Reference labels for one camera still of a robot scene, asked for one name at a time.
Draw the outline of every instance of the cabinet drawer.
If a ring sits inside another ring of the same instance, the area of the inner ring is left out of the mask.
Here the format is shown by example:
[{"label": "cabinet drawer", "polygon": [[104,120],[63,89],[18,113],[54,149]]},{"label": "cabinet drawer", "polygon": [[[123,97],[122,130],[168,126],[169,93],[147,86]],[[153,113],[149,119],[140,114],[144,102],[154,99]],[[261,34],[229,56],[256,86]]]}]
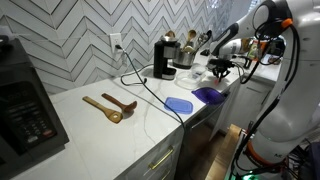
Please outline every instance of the cabinet drawer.
[{"label": "cabinet drawer", "polygon": [[165,171],[166,168],[171,169],[173,165],[175,167],[182,138],[183,129],[179,127],[116,179],[154,179],[156,176],[161,177],[164,173],[162,171]]}]

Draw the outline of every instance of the wall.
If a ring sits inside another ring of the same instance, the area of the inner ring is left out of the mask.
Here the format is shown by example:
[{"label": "wall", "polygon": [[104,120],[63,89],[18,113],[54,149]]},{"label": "wall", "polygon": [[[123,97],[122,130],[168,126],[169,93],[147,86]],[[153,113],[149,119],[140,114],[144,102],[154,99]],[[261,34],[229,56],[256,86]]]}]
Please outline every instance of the wall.
[{"label": "wall", "polygon": [[0,0],[0,25],[19,38],[49,94],[132,71],[114,60],[121,33],[136,68],[153,63],[154,43],[172,29],[219,34],[233,0]]}]

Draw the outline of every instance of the drawer handle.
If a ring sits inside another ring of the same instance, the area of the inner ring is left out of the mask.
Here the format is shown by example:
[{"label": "drawer handle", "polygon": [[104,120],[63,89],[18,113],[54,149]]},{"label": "drawer handle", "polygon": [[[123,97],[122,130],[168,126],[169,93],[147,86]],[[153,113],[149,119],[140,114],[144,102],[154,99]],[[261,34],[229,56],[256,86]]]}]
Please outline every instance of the drawer handle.
[{"label": "drawer handle", "polygon": [[167,154],[164,155],[156,164],[150,163],[149,168],[152,170],[157,168],[164,160],[166,160],[173,153],[173,150],[173,147],[169,146]]},{"label": "drawer handle", "polygon": [[165,179],[168,177],[168,175],[170,174],[170,172],[171,172],[171,170],[170,170],[170,169],[167,169],[167,170],[166,170],[166,173],[165,173],[164,176],[161,178],[161,180],[165,180]]}]

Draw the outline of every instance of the kitchen counter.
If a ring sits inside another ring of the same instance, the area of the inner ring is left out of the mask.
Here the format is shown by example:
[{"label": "kitchen counter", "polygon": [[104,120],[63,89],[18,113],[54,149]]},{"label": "kitchen counter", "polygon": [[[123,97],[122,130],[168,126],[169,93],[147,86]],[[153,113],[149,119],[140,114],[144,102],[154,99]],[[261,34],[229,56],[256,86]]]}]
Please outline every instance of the kitchen counter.
[{"label": "kitchen counter", "polygon": [[[208,57],[197,54],[195,63],[206,65],[207,60]],[[259,68],[259,76],[276,80],[279,66]],[[160,99],[165,101],[167,97],[175,97],[192,102],[192,114],[179,114],[185,123],[205,107],[191,90],[177,86],[175,81],[154,78],[152,69],[153,66],[147,67],[140,75],[148,79],[146,85]],[[177,75],[183,71],[177,69]],[[212,87],[222,92],[238,77],[238,70],[232,68],[222,82],[215,84],[216,78],[207,71],[199,87]],[[139,82],[136,75],[124,77],[124,81]],[[124,114],[124,119],[114,124],[100,110],[82,100],[83,96],[89,96],[107,108],[120,111],[119,107],[101,97],[102,93],[124,104],[137,101],[138,106],[134,113]],[[114,179],[180,126],[176,115],[167,111],[142,85],[124,86],[120,78],[72,89],[53,95],[50,99],[70,142],[58,154],[13,179]]]}]

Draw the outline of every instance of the wall outlet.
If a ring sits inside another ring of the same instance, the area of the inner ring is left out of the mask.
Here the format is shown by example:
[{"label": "wall outlet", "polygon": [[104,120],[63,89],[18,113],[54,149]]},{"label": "wall outlet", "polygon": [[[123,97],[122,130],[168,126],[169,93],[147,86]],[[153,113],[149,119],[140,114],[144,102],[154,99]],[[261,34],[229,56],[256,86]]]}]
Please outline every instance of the wall outlet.
[{"label": "wall outlet", "polygon": [[115,48],[116,45],[120,45],[122,47],[122,39],[120,33],[110,34],[110,42],[111,42],[111,50],[113,53],[122,52]]}]

